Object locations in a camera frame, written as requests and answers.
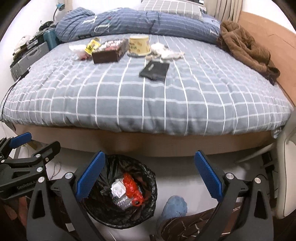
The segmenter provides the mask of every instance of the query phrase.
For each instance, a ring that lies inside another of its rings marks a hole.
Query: blue slipper
[[[178,218],[186,216],[187,214],[187,203],[184,198],[180,196],[172,196],[168,199],[161,216],[156,222],[156,230],[159,233],[161,224],[171,218]]]

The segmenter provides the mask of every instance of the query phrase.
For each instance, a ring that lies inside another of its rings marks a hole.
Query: black garbage bag
[[[139,207],[122,210],[112,200],[111,186],[129,173],[143,194]],[[124,155],[106,156],[106,164],[89,197],[83,201],[86,211],[99,223],[114,229],[134,227],[153,217],[157,199],[155,173],[136,159]]]

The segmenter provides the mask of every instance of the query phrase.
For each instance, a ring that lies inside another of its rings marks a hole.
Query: blue comforter
[[[114,9],[95,15],[79,7],[57,25],[56,35],[63,42],[112,34],[156,34],[216,43],[219,22],[211,24],[179,15],[130,8]]]

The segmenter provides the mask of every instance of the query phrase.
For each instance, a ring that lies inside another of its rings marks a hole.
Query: brown box
[[[98,48],[94,52],[92,52],[94,63],[100,64],[100,63],[118,62],[122,58],[122,56],[126,53],[128,48],[129,48],[128,39],[123,39],[123,42],[117,46],[109,46],[103,49]]]

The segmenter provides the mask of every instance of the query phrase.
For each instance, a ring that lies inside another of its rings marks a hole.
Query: gray plaid bedsheet
[[[165,82],[139,77],[147,64],[143,58],[125,54],[118,63],[95,65],[77,60],[69,44],[62,44],[12,89],[4,120],[181,136],[273,130],[288,120],[292,106],[281,89],[218,47],[186,38],[149,38],[185,52],[184,59],[170,62]]]

